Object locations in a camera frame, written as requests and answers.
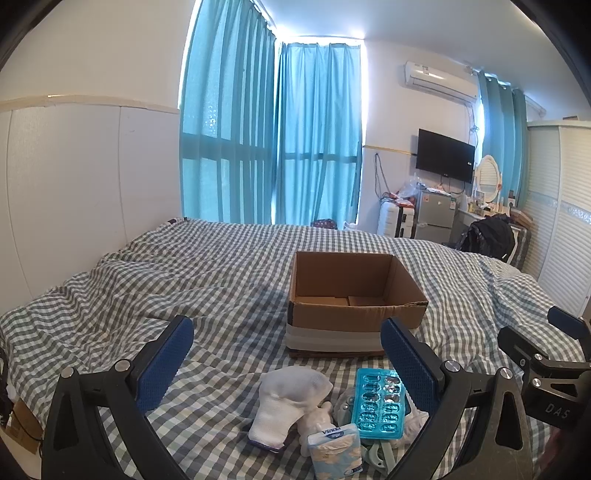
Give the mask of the left teal curtain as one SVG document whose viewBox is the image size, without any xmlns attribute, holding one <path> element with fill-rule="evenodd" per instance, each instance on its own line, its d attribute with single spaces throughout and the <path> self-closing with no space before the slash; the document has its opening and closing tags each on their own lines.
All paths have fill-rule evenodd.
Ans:
<svg viewBox="0 0 591 480">
<path fill-rule="evenodd" d="M 200 3 L 180 105 L 185 215 L 269 224 L 276 37 L 252 1 Z"/>
</svg>

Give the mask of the right teal curtain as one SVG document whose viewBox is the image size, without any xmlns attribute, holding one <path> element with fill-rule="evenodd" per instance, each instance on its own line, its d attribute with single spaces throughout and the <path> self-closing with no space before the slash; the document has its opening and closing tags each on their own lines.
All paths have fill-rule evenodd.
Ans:
<svg viewBox="0 0 591 480">
<path fill-rule="evenodd" d="M 525 95 L 484 71 L 478 72 L 478 82 L 485 121 L 482 153 L 491 155 L 499 167 L 501 196 L 508 200 L 513 192 L 519 205 L 524 201 L 529 172 Z"/>
</svg>

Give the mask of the white sock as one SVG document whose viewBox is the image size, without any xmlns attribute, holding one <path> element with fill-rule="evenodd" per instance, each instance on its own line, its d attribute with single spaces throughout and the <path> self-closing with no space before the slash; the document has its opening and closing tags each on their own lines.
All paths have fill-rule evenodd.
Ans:
<svg viewBox="0 0 591 480">
<path fill-rule="evenodd" d="M 280 451 L 291 427 L 328 401 L 332 388 L 327 376 L 308 367 L 288 366 L 263 374 L 249 441 L 266 450 Z"/>
</svg>

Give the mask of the white wardrobe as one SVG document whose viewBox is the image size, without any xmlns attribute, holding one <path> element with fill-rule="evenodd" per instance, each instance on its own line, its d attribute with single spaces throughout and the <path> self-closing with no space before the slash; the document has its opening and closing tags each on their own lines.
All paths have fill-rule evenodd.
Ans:
<svg viewBox="0 0 591 480">
<path fill-rule="evenodd" d="M 523 271 L 564 310 L 590 309 L 590 123 L 528 125 L 529 173 L 523 210 L 533 219 Z"/>
</svg>

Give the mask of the white suitcase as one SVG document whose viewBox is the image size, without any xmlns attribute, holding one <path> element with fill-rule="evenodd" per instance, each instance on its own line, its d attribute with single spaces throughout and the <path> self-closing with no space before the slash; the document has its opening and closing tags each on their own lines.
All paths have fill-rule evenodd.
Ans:
<svg viewBox="0 0 591 480">
<path fill-rule="evenodd" d="M 377 234 L 390 238 L 413 238 L 415 207 L 407 201 L 381 203 Z"/>
</svg>

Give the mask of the round vanity mirror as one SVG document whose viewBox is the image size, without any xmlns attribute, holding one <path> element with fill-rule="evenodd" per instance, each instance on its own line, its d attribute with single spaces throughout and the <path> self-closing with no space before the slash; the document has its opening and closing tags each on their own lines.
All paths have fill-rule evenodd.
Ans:
<svg viewBox="0 0 591 480">
<path fill-rule="evenodd" d="M 485 155 L 475 170 L 476 197 L 483 203 L 494 203 L 502 190 L 502 175 L 492 155 Z"/>
</svg>

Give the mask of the brown cardboard box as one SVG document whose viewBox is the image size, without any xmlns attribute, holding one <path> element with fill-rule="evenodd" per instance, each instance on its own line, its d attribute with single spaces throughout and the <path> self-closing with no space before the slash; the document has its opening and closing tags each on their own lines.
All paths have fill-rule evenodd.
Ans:
<svg viewBox="0 0 591 480">
<path fill-rule="evenodd" d="M 418 328 L 429 301 L 391 254 L 294 254 L 284 344 L 293 358 L 384 354 L 381 327 L 393 317 Z"/>
</svg>

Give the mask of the black wall television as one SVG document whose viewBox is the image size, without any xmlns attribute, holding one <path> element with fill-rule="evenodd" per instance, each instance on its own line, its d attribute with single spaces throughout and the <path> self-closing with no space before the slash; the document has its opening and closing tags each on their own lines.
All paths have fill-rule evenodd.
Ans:
<svg viewBox="0 0 591 480">
<path fill-rule="evenodd" d="M 454 138 L 420 129 L 416 168 L 471 184 L 476 147 Z"/>
</svg>

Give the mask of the teal blister pill pack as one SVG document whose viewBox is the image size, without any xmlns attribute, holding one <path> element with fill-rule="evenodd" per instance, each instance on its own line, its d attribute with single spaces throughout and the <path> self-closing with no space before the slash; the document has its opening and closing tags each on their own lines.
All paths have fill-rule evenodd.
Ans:
<svg viewBox="0 0 591 480">
<path fill-rule="evenodd" d="M 356 371 L 352 422 L 365 440 L 398 440 L 403 436 L 406 388 L 396 370 Z"/>
</svg>

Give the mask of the middle teal curtain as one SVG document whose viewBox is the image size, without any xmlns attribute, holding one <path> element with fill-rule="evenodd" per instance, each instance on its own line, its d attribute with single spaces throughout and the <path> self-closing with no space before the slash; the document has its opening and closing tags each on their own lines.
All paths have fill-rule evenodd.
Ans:
<svg viewBox="0 0 591 480">
<path fill-rule="evenodd" d="M 276 223 L 356 219 L 362 176 L 362 49 L 284 44 L 276 104 Z"/>
</svg>

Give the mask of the white air conditioner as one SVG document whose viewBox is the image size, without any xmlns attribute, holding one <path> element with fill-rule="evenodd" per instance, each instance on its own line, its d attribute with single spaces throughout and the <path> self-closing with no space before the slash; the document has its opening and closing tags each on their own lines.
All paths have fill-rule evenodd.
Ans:
<svg viewBox="0 0 591 480">
<path fill-rule="evenodd" d="M 464 104 L 475 103 L 478 86 L 467 80 L 426 65 L 407 61 L 404 65 L 405 83 L 408 87 L 422 90 Z"/>
</svg>

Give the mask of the black backpack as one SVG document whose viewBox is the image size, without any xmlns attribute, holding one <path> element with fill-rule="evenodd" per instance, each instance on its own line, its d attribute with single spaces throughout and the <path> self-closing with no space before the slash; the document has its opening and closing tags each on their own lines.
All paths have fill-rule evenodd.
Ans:
<svg viewBox="0 0 591 480">
<path fill-rule="evenodd" d="M 462 234 L 456 249 L 508 262 L 515 247 L 511 220 L 505 214 L 473 222 Z"/>
</svg>

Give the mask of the grey mini fridge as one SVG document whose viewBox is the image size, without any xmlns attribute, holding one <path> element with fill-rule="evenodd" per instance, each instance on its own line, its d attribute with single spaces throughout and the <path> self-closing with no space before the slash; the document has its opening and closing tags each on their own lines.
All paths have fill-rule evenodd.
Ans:
<svg viewBox="0 0 591 480">
<path fill-rule="evenodd" d="M 450 241 L 457 202 L 441 192 L 421 190 L 417 197 L 414 238 L 438 244 Z"/>
</svg>

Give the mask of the teal curtain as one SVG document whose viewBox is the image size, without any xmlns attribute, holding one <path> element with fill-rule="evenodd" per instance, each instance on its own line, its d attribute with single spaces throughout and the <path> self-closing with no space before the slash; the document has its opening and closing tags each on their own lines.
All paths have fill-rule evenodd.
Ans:
<svg viewBox="0 0 591 480">
<path fill-rule="evenodd" d="M 485 121 L 482 153 L 491 155 L 499 167 L 501 196 L 508 200 L 513 192 L 519 205 L 524 201 L 529 172 L 525 95 L 484 71 L 478 72 L 478 82 Z"/>
<path fill-rule="evenodd" d="M 362 49 L 284 44 L 276 104 L 276 223 L 356 219 L 362 176 Z"/>
<path fill-rule="evenodd" d="M 185 215 L 269 224 L 276 37 L 252 1 L 200 3 L 180 105 Z"/>
</svg>

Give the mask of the clear plastic bag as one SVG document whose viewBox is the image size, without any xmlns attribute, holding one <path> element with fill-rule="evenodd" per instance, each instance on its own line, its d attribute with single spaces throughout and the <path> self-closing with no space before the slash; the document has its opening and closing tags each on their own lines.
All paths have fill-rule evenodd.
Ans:
<svg viewBox="0 0 591 480">
<path fill-rule="evenodd" d="M 410 199 L 416 197 L 423 188 L 423 182 L 420 177 L 414 175 L 409 177 L 398 190 L 397 195 L 400 198 Z"/>
</svg>

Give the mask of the blue tissue packet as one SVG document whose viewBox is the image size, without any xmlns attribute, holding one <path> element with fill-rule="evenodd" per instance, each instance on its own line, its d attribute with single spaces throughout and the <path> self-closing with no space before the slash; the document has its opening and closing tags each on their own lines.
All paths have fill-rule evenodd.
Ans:
<svg viewBox="0 0 591 480">
<path fill-rule="evenodd" d="M 346 479 L 363 470 L 361 438 L 355 424 L 312 434 L 307 444 L 318 480 Z"/>
</svg>

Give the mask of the brown box beside bed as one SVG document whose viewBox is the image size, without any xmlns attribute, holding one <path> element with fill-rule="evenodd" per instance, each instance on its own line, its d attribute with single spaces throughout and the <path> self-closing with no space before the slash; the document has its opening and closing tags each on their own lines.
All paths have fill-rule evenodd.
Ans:
<svg viewBox="0 0 591 480">
<path fill-rule="evenodd" d="M 14 404 L 2 432 L 32 454 L 38 452 L 43 439 L 42 426 L 22 399 Z"/>
</svg>

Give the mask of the grey checkered bed sheet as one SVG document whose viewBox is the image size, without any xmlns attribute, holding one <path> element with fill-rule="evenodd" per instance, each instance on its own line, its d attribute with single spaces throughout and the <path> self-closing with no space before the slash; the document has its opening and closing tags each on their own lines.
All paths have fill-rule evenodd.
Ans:
<svg viewBox="0 0 591 480">
<path fill-rule="evenodd" d="M 17 395 L 45 421 L 61 370 L 109 369 L 133 357 L 169 320 L 194 325 L 193 346 L 149 421 L 192 479 L 310 479 L 297 433 L 280 453 L 249 443 L 264 372 L 291 364 L 284 346 L 298 251 L 398 257 L 429 305 L 417 338 L 473 372 L 510 365 L 497 335 L 510 326 L 562 361 L 579 344 L 548 323 L 550 297 L 499 260 L 429 241 L 304 226 L 179 220 L 149 231 L 97 265 L 1 319 Z"/>
</svg>

